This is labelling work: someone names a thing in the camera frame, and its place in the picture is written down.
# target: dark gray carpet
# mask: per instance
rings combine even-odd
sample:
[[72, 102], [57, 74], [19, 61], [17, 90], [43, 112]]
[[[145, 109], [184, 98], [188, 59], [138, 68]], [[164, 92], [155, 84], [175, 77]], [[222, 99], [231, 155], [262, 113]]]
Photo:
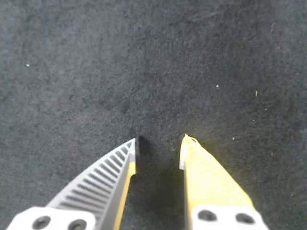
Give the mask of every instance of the dark gray carpet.
[[306, 229], [305, 0], [2, 0], [0, 24], [1, 229], [135, 136], [121, 229], [183, 229], [184, 132]]

